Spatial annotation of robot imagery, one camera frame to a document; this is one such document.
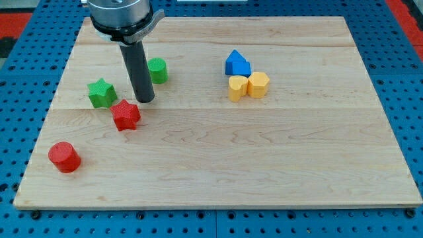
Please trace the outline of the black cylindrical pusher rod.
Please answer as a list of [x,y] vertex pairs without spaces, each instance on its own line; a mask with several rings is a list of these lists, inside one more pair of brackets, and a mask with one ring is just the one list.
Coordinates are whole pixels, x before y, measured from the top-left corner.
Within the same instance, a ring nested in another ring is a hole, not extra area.
[[142,42],[137,42],[132,46],[120,46],[120,51],[135,99],[140,103],[151,102],[155,98],[155,93]]

